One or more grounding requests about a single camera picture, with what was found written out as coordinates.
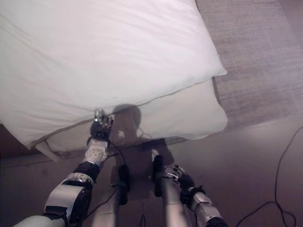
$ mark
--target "floor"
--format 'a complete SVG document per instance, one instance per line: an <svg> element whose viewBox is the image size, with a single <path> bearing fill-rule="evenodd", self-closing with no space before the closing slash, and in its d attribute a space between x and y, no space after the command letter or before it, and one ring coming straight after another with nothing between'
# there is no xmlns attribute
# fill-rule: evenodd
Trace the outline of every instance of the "floor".
<svg viewBox="0 0 303 227"><path fill-rule="evenodd" d="M192 140L159 149L166 164L184 167L196 185L203 185L207 195L230 226L266 201L274 199L274 182L278 160L294 132L303 126L297 116L257 125L239 131L222 132L202 140ZM281 164L278 178L278 199L285 210L297 217L303 226L303 130L293 140ZM161 199L153 196L151 151L133 148L123 151L130 167L132 188L129 202L120 207L123 227L138 226L141 214L147 226L164 226ZM47 160L41 154L1 160L1 221L3 227L25 217L40 214L51 190L81 161L75 154L62 163ZM109 159L94 188L91 207L114 182L112 171L120 159ZM292 220L287 217L289 226ZM283 226L277 208L265 207L242 226Z"/></svg>

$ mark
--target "wire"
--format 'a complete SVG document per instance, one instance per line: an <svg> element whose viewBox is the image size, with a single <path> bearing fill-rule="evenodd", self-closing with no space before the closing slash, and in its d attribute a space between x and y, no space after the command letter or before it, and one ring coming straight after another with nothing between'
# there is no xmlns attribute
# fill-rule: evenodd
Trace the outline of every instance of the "wire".
<svg viewBox="0 0 303 227"><path fill-rule="evenodd" d="M96 206L88 215L86 215L86 217L83 219L82 222L84 222L90 215L92 215L100 206L108 203L108 201L110 201L110 199L114 196L114 194L118 191L119 189L115 190L109 197L107 200L105 200L104 202L100 203L98 206Z"/></svg>
<svg viewBox="0 0 303 227"><path fill-rule="evenodd" d="M192 209L189 209L191 212L194 213L194 216L195 216L195 227L198 226L198 217L197 217L197 214L196 214L196 208L197 208L197 206L195 207L195 211L193 211Z"/></svg>
<svg viewBox="0 0 303 227"><path fill-rule="evenodd" d="M281 166L281 162L286 154L286 152L288 151L290 145L292 144L294 138L296 137L296 135L298 134L298 132L300 130L302 130L303 127L300 127L292 136L292 138L290 139L286 149L284 150L284 152L282 153L280 159L279 159L279 162L278 162L278 166L277 166L277 170L276 170L276 177L275 177L275 201L268 201L268 202L265 202L264 204L262 204L261 206L259 206L258 208L256 208L253 212L251 212L250 214L246 215L245 217L243 217L240 221L238 221L236 227L238 227L245 219L247 219L248 217L250 217L251 215L255 214L256 212L258 212L259 210L261 210L263 207L267 206L268 204L271 204L271 203L274 203L276 204L276 206L278 207L280 213L281 213L281 217L282 217L282 220L283 220L283 223L286 227L288 227L287 225L287 222L286 222L286 219L285 219L285 215L284 213L290 215L293 219L294 219L294 226L296 227L297 225L297 219L295 217L295 215L291 212L288 212L286 210L283 210L280 203L278 202L278 199L277 199L277 187L278 187L278 176L279 176L279 170L280 170L280 166Z"/></svg>
<svg viewBox="0 0 303 227"><path fill-rule="evenodd" d="M145 215L144 215L144 214L142 214L142 215L141 215L141 219L140 219L139 227L142 227L142 223L143 223L143 221L144 221L144 225L143 225L143 227L146 227L146 220L145 220Z"/></svg>
<svg viewBox="0 0 303 227"><path fill-rule="evenodd" d="M120 153L116 153L116 154L113 154L113 155L108 155L107 159L110 158L110 157L113 157L113 156L117 156L117 155L120 155Z"/></svg>
<svg viewBox="0 0 303 227"><path fill-rule="evenodd" d="M121 155L121 157L122 157L122 159L123 159L124 165L126 165L126 161L125 161L124 155L123 155L122 151L120 150L120 148L117 147L117 146L116 146L115 144L113 144L113 143L111 143L111 144L114 146L114 148L116 148L116 149L119 151L119 153L120 153L120 155Z"/></svg>

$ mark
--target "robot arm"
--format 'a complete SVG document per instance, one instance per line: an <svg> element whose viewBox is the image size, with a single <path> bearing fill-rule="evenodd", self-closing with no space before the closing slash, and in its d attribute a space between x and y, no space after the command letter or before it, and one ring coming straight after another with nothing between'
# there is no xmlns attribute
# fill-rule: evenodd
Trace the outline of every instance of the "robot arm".
<svg viewBox="0 0 303 227"><path fill-rule="evenodd" d="M29 217L16 226L67 227L82 223L89 208L92 188L107 158L113 123L112 118L95 111L83 161L49 195L43 215Z"/></svg>

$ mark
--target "gray carpet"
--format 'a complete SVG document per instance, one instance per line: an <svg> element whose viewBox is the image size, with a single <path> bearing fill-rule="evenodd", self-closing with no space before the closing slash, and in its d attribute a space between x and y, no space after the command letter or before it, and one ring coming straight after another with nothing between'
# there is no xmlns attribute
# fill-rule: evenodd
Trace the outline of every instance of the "gray carpet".
<svg viewBox="0 0 303 227"><path fill-rule="evenodd" d="M303 52L276 0L197 0L228 70L216 85L241 128L303 112Z"/></svg>

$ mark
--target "bed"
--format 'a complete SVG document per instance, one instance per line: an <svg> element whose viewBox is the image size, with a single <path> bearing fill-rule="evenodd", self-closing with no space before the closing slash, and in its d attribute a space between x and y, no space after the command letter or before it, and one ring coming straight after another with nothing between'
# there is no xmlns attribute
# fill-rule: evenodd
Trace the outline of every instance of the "bed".
<svg viewBox="0 0 303 227"><path fill-rule="evenodd" d="M226 74L192 0L0 3L0 120L28 148L85 147L95 108L120 146L199 139L227 122Z"/></svg>

